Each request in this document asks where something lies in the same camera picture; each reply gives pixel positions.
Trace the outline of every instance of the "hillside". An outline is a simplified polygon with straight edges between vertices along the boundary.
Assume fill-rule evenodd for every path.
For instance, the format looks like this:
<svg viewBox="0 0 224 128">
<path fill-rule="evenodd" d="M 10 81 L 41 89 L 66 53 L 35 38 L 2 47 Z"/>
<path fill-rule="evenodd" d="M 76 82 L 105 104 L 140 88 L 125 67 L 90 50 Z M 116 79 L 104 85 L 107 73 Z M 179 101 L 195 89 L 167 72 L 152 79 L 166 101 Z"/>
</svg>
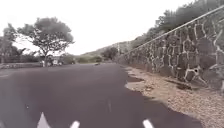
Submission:
<svg viewBox="0 0 224 128">
<path fill-rule="evenodd" d="M 112 44 L 112 45 L 109 45 L 107 47 L 103 47 L 103 48 L 100 48 L 100 49 L 97 49 L 95 51 L 92 51 L 92 52 L 87 52 L 87 53 L 84 53 L 82 54 L 81 56 L 98 56 L 100 55 L 104 50 L 106 50 L 107 48 L 110 48 L 110 47 L 115 47 L 118 49 L 119 53 L 125 53 L 125 52 L 128 52 L 130 49 L 131 49 L 131 45 L 130 45 L 130 42 L 128 41 L 124 41 L 124 42 L 119 42 L 119 43 L 115 43 L 115 44 Z"/>
</svg>

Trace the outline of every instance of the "sky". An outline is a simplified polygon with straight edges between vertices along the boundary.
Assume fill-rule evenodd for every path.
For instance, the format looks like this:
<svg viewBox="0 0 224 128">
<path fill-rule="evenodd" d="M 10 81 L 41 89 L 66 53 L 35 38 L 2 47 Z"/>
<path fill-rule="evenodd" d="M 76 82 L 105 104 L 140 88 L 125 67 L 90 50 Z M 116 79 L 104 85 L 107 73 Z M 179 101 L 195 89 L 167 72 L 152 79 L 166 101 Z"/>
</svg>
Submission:
<svg viewBox="0 0 224 128">
<path fill-rule="evenodd" d="M 36 19 L 57 17 L 72 30 L 75 44 L 66 52 L 80 55 L 135 39 L 155 25 L 166 9 L 176 10 L 194 0 L 0 0 L 0 30 L 8 23 L 22 27 Z M 28 42 L 18 48 L 38 50 Z"/>
</svg>

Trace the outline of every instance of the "stone retaining wall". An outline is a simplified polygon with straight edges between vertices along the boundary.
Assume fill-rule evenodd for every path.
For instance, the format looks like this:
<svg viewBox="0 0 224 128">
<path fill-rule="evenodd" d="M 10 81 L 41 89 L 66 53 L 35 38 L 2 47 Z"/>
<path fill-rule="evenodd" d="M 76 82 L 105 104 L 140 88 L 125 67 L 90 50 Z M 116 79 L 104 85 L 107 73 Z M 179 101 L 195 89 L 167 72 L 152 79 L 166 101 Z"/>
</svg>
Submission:
<svg viewBox="0 0 224 128">
<path fill-rule="evenodd" d="M 117 62 L 224 91 L 224 6 L 119 56 Z"/>
</svg>

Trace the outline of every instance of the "gravel shoulder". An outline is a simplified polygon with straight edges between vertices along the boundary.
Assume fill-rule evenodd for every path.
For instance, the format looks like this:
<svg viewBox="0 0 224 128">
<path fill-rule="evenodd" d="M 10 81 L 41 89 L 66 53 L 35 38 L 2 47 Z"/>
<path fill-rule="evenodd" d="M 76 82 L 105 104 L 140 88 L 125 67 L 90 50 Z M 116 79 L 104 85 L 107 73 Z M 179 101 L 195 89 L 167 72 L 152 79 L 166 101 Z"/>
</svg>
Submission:
<svg viewBox="0 0 224 128">
<path fill-rule="evenodd" d="M 197 118 L 204 128 L 224 128 L 224 97 L 217 92 L 131 67 L 125 70 L 129 77 L 139 79 L 129 82 L 127 88 Z"/>
</svg>

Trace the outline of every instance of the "road curve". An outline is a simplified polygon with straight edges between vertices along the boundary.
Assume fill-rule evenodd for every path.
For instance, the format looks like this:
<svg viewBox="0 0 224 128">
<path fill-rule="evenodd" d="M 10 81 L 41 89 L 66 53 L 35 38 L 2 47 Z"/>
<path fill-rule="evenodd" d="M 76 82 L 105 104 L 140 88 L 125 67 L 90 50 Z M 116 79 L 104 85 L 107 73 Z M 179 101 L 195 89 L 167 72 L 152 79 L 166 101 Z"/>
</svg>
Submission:
<svg viewBox="0 0 224 128">
<path fill-rule="evenodd" d="M 37 128 L 43 113 L 51 128 L 70 128 L 74 121 L 80 128 L 144 128 L 146 119 L 154 128 L 202 128 L 125 88 L 127 80 L 117 64 L 15 70 L 0 77 L 0 121 L 5 128 Z"/>
</svg>

